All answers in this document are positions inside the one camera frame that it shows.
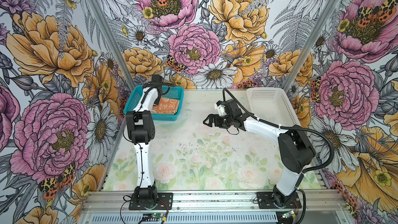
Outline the white plastic laundry basket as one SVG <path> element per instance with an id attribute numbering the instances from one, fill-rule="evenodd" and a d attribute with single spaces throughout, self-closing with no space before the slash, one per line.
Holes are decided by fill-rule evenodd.
<path id="1" fill-rule="evenodd" d="M 246 93 L 250 111 L 257 117 L 282 126 L 301 125 L 283 89 L 250 88 Z"/>

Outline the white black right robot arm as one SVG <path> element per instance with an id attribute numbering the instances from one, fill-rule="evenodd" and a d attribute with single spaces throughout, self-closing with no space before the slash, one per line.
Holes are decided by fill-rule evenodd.
<path id="1" fill-rule="evenodd" d="M 284 169 L 274 186 L 271 201 L 275 208 L 287 207 L 288 202 L 295 198 L 305 174 L 305 167 L 315 156 L 315 150 L 305 131 L 298 125 L 283 127 L 260 119 L 241 108 L 240 102 L 234 99 L 218 101 L 215 109 L 217 113 L 208 115 L 203 121 L 204 125 L 226 130 L 235 127 L 278 143 Z"/>

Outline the orange and white towel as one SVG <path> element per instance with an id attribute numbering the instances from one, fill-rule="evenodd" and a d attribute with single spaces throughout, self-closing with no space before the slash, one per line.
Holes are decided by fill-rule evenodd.
<path id="1" fill-rule="evenodd" d="M 158 115 L 175 115 L 179 109 L 180 100 L 161 97 L 159 104 L 153 106 L 151 112 Z"/>

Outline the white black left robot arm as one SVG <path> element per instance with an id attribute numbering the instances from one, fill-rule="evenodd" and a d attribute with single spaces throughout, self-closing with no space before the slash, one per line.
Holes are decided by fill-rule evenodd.
<path id="1" fill-rule="evenodd" d="M 155 137 L 151 110 L 159 104 L 163 95 L 162 87 L 166 85 L 162 76 L 154 75 L 150 82 L 142 86 L 143 93 L 137 106 L 125 114 L 125 139 L 134 145 L 138 173 L 137 186 L 130 200 L 130 210 L 154 209 L 158 203 L 150 155 L 150 141 Z"/>

